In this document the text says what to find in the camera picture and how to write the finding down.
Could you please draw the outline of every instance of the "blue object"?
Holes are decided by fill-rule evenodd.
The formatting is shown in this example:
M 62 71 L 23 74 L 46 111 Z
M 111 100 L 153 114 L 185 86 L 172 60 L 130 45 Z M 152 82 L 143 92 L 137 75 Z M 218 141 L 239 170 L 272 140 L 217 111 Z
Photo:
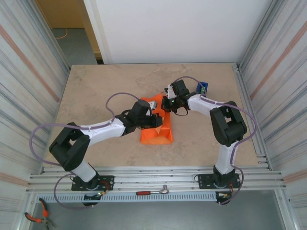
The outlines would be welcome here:
M 206 92 L 208 92 L 208 83 L 206 83 L 206 82 L 201 82 L 201 84 L 203 85 L 203 87 L 205 87 Z M 201 93 L 201 85 L 197 84 L 196 92 Z

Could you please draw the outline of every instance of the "red-handled pliers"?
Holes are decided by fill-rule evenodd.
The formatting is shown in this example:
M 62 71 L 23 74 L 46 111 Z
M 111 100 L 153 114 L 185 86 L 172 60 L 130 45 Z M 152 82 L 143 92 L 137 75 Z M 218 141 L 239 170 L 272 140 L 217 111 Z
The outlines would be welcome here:
M 47 210 L 47 204 L 46 202 L 40 198 L 39 201 L 42 203 L 43 205 L 43 218 L 33 218 L 29 213 L 25 212 L 24 215 L 25 217 L 29 220 L 29 221 L 32 221 L 32 222 L 36 222 L 36 223 L 43 223 L 45 228 L 47 230 L 49 230 L 49 227 L 48 227 L 48 224 L 51 224 L 54 228 L 55 226 L 53 225 L 53 223 L 47 219 L 47 217 L 49 216 L 49 212 Z

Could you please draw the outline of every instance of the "orange object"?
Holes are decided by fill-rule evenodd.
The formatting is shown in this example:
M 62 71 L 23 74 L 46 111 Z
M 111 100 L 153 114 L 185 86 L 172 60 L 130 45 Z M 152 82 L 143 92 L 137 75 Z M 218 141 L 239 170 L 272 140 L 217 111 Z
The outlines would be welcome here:
M 48 224 L 50 224 L 50 225 L 52 225 L 53 227 L 55 227 L 55 226 L 53 225 L 53 223 L 52 223 L 49 219 L 47 219 L 47 217 L 49 216 L 49 212 L 48 212 L 48 210 L 47 210 L 47 204 L 46 204 L 46 202 L 45 202 L 42 198 L 39 198 L 39 201 L 40 201 L 40 202 L 42 203 L 42 205 L 43 205 L 43 218 L 34 218 L 34 217 L 32 217 L 32 216 L 31 216 L 29 213 L 27 213 L 27 212 L 24 213 L 25 217 L 26 217 L 29 221 L 36 222 L 36 223 L 39 223 L 39 224 L 43 223 L 46 229 L 49 229 Z
M 147 102 L 156 101 L 158 103 L 157 109 L 153 110 L 153 114 L 159 114 L 163 118 L 163 125 L 158 128 L 142 130 L 140 142 L 142 144 L 149 145 L 163 145 L 172 143 L 173 136 L 171 130 L 170 114 L 161 109 L 162 94 L 159 93 L 152 98 L 142 97 L 141 99 Z

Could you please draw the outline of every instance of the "black mounting plate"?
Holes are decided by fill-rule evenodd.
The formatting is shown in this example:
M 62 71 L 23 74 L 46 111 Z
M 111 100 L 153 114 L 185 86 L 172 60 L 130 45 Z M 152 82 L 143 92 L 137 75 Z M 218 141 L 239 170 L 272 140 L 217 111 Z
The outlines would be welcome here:
M 215 189 L 215 188 L 229 188 L 230 189 L 230 182 L 232 182 L 234 188 L 239 188 L 241 181 L 239 174 L 235 173 L 235 176 L 231 178 L 229 184 L 225 185 L 224 187 L 218 187 L 214 183 L 213 174 L 198 174 L 198 185 L 200 189 Z
M 114 176 L 99 176 L 99 181 L 105 181 L 109 184 L 109 190 L 113 190 L 114 186 Z M 99 183 L 94 190 L 89 190 L 86 188 L 86 183 L 80 179 L 79 176 L 75 176 L 71 185 L 72 191 L 106 191 L 106 184 Z
M 95 194 L 95 195 L 87 195 L 87 194 L 85 194 L 84 195 L 84 200 L 86 200 L 86 201 L 91 201 L 91 200 L 101 200 L 101 196 L 100 195 L 97 195 L 97 194 Z

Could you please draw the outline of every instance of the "corrugated metal wall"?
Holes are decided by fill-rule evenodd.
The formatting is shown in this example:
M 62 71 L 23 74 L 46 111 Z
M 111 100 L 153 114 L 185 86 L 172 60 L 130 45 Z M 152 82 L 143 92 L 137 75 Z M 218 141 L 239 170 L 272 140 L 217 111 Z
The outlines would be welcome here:
M 0 229 L 12 229 L 29 175 L 41 165 L 29 135 L 54 121 L 69 67 L 32 0 L 0 2 L 0 35 Z M 35 136 L 40 156 L 48 136 L 48 129 Z
M 307 1 L 281 2 L 242 76 L 272 166 L 307 229 Z

